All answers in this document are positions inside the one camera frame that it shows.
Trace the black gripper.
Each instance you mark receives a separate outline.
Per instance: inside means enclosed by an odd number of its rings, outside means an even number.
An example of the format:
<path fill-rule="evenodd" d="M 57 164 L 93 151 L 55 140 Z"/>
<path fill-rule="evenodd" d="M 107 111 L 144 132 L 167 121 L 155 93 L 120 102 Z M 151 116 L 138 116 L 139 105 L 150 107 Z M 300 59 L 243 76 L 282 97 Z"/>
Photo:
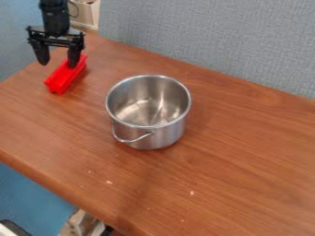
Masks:
<path fill-rule="evenodd" d="M 68 49 L 69 68 L 75 68 L 80 60 L 81 51 L 85 49 L 85 33 L 79 29 L 69 30 L 56 36 L 52 36 L 43 26 L 28 26 L 25 28 L 27 41 L 33 48 L 39 63 L 47 65 L 51 60 L 49 46 L 65 47 Z"/>

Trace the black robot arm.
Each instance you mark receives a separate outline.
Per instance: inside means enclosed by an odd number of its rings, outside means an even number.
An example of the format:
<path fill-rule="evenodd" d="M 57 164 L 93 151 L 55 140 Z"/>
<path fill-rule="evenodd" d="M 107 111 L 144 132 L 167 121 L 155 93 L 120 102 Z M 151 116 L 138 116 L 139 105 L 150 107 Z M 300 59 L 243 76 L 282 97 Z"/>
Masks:
<path fill-rule="evenodd" d="M 27 41 L 37 61 L 47 65 L 51 60 L 49 47 L 63 47 L 68 49 L 68 67 L 75 68 L 85 49 L 85 33 L 71 27 L 68 0 L 39 0 L 39 10 L 43 25 L 25 28 Z"/>

